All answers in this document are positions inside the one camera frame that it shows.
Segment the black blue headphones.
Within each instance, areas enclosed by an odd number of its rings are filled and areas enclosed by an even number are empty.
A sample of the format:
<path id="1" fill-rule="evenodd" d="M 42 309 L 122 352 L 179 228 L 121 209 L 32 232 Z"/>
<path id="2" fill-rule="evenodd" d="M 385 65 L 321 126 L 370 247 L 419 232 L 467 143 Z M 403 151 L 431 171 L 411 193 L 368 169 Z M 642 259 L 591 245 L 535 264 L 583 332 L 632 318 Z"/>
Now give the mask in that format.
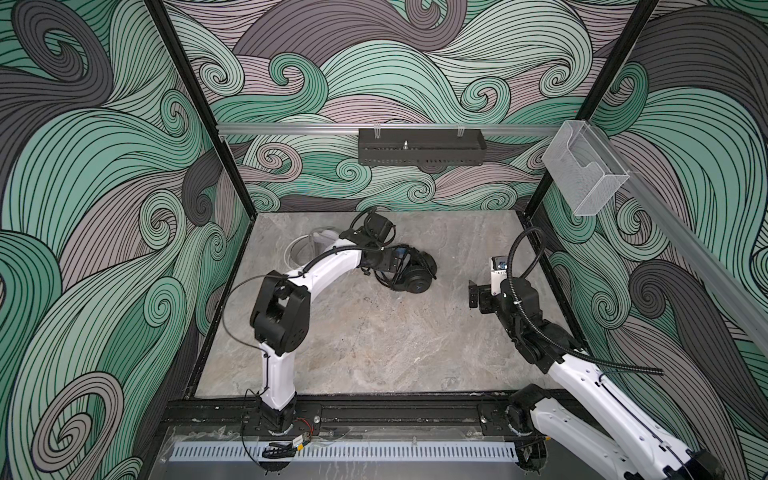
<path id="1" fill-rule="evenodd" d="M 429 253 L 406 244 L 395 247 L 409 248 L 410 257 L 406 267 L 397 273 L 374 271 L 376 280 L 392 291 L 413 294 L 426 292 L 432 281 L 437 279 L 438 266 L 435 259 Z"/>

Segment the white headphones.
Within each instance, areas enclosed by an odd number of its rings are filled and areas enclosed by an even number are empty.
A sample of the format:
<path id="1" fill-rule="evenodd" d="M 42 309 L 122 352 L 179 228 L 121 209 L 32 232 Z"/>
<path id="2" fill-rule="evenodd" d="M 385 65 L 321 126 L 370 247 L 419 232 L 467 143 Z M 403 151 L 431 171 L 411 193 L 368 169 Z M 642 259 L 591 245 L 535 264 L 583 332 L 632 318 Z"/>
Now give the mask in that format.
<path id="1" fill-rule="evenodd" d="M 287 270 L 297 269 L 323 253 L 339 239 L 340 231 L 334 227 L 320 227 L 292 240 L 284 251 Z"/>

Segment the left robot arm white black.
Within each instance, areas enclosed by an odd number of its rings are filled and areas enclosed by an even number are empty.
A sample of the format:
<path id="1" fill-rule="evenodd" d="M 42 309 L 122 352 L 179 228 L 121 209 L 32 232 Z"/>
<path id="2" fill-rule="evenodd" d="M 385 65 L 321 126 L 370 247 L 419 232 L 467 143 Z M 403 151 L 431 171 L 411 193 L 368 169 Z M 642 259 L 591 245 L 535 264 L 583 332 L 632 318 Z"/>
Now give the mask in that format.
<path id="1" fill-rule="evenodd" d="M 293 424 L 295 351 L 309 333 L 313 300 L 350 271 L 389 267 L 395 237 L 394 224 L 371 207 L 306 264 L 263 277 L 249 324 L 262 352 L 259 411 L 270 431 L 283 433 Z"/>

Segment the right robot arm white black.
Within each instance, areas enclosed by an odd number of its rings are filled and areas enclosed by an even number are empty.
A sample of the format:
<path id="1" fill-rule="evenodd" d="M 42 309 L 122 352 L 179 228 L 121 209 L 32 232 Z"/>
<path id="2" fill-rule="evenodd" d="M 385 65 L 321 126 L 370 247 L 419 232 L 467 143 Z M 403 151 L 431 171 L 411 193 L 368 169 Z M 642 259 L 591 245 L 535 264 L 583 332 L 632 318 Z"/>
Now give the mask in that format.
<path id="1" fill-rule="evenodd" d="M 497 317 L 518 353 L 578 401 L 597 424 L 577 418 L 537 385 L 513 394 L 506 416 L 515 434 L 539 433 L 567 448 L 605 479 L 722 479 L 719 460 L 668 432 L 610 380 L 614 368 L 579 351 L 576 340 L 546 320 L 531 283 L 490 260 L 490 281 L 468 286 L 469 305 Z"/>

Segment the black perforated wall tray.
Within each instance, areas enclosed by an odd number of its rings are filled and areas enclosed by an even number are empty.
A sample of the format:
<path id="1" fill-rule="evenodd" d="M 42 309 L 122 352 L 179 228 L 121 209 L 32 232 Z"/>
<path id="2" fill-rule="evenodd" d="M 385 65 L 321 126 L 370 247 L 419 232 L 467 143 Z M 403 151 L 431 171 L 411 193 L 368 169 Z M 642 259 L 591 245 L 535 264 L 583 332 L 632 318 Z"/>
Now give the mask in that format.
<path id="1" fill-rule="evenodd" d="M 358 134 L 358 160 L 365 166 L 477 166 L 487 151 L 480 129 L 368 128 Z"/>

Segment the clear plastic wall bin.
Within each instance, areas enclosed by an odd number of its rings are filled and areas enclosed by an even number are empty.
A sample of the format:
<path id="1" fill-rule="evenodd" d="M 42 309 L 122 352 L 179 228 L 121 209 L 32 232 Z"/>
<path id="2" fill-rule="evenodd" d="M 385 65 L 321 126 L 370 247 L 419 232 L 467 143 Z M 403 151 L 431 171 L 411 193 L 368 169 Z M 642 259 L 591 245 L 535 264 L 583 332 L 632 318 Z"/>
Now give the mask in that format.
<path id="1" fill-rule="evenodd" d="M 574 216 L 596 216 L 629 179 L 628 164 L 597 126 L 565 121 L 542 157 Z"/>

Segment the aluminium wall rail back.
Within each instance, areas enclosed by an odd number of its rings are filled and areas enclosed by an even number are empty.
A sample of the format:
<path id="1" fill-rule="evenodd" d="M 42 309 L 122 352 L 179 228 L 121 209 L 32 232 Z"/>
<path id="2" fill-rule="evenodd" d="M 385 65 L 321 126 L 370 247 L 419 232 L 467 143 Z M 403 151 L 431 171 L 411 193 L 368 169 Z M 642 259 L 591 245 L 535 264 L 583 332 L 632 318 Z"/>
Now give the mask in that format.
<path id="1" fill-rule="evenodd" d="M 560 125 L 520 124 L 354 124 L 354 123 L 219 123 L 220 135 L 357 135 L 360 130 L 449 130 L 460 134 L 468 129 L 479 129 L 490 136 L 553 136 Z"/>

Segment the aluminium wall rail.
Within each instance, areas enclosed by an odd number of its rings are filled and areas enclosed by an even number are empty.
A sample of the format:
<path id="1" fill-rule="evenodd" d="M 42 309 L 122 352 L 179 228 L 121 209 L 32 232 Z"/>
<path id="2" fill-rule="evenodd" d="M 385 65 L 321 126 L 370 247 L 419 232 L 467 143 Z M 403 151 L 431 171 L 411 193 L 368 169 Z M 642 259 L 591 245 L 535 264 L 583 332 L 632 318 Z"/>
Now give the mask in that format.
<path id="1" fill-rule="evenodd" d="M 731 319 L 762 353 L 767 352 L 767 314 L 745 287 L 695 233 L 696 215 L 685 182 L 661 150 L 637 134 L 601 141 L 625 169 L 625 188 L 669 239 L 688 270 L 704 284 Z"/>
<path id="2" fill-rule="evenodd" d="M 354 123 L 219 123 L 220 135 L 357 135 L 360 130 L 449 130 L 460 134 L 468 129 L 479 129 L 490 136 L 553 136 L 560 125 L 520 124 L 354 124 Z"/>

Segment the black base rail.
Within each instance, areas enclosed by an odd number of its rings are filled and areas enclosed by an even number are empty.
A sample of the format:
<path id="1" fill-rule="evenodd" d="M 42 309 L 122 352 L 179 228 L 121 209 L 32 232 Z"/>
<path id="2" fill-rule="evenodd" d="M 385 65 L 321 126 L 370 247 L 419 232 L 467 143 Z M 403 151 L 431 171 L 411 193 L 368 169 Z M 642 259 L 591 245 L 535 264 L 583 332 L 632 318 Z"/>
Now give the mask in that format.
<path id="1" fill-rule="evenodd" d="M 484 432 L 509 436 L 503 422 L 512 390 L 406 394 L 337 394 L 297 396 L 294 412 L 300 423 L 317 428 L 342 426 L 480 426 Z M 258 422 L 258 400 L 252 396 L 172 401 L 163 420 L 178 423 L 237 424 Z"/>

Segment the aluminium wall rail right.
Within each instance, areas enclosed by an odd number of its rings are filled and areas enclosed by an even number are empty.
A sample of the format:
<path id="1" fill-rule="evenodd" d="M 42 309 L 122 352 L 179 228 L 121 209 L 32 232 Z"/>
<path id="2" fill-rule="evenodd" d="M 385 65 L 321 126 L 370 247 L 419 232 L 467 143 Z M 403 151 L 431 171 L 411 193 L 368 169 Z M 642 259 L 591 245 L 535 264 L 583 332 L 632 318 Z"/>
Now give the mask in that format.
<path id="1" fill-rule="evenodd" d="M 704 284 L 731 319 L 762 353 L 767 352 L 767 314 L 745 287 L 695 233 L 696 215 L 685 182 L 661 150 L 637 134 L 601 141 L 625 169 L 625 188 L 669 239 L 688 270 Z"/>

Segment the black frame post right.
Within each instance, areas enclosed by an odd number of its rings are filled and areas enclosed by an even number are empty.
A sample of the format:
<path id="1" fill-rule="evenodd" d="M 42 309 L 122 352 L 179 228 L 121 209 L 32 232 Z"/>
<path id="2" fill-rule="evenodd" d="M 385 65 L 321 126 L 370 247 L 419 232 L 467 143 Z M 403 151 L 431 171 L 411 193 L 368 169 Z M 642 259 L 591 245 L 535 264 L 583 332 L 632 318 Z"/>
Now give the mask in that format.
<path id="1" fill-rule="evenodd" d="M 622 33 L 610 50 L 605 65 L 578 110 L 577 120 L 590 120 L 595 114 L 603 96 L 619 74 L 658 3 L 658 0 L 642 0 L 637 3 Z"/>

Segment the black frame post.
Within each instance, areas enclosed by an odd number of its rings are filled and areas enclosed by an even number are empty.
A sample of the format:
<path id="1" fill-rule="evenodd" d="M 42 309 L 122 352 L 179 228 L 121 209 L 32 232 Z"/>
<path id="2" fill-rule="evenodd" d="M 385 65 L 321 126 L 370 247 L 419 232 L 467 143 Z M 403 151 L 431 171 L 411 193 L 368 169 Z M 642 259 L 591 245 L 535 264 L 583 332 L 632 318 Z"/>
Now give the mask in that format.
<path id="1" fill-rule="evenodd" d="M 603 96 L 619 74 L 658 3 L 658 0 L 642 0 L 637 3 L 622 33 L 610 50 L 605 65 L 578 110 L 577 120 L 590 120 L 595 114 Z"/>
<path id="2" fill-rule="evenodd" d="M 241 201 L 247 217 L 251 222 L 254 222 L 257 218 L 256 209 L 239 173 L 232 151 L 219 135 L 212 109 L 205 99 L 202 87 L 195 76 L 191 62 L 182 46 L 180 37 L 173 26 L 164 2 L 160 0 L 145 0 L 144 3 L 165 45 L 166 51 L 180 75 L 185 89 L 191 96 L 191 102 L 201 119 L 204 130 L 212 142 L 224 170 L 233 184 L 235 193 Z"/>

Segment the black frame post left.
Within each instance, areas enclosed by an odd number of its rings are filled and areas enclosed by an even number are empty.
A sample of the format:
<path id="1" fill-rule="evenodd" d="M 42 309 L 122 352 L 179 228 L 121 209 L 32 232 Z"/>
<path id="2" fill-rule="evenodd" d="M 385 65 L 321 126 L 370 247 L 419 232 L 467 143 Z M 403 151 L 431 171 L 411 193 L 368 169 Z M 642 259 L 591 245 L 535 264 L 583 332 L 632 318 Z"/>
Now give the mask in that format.
<path id="1" fill-rule="evenodd" d="M 165 45 L 166 51 L 180 75 L 185 89 L 191 96 L 191 102 L 201 119 L 204 130 L 212 142 L 224 170 L 233 184 L 235 193 L 241 201 L 247 217 L 251 222 L 254 222 L 257 218 L 256 209 L 239 173 L 232 151 L 219 135 L 212 109 L 205 99 L 202 87 L 195 76 L 191 62 L 182 46 L 180 37 L 173 26 L 164 2 L 160 0 L 145 0 L 144 3 Z"/>

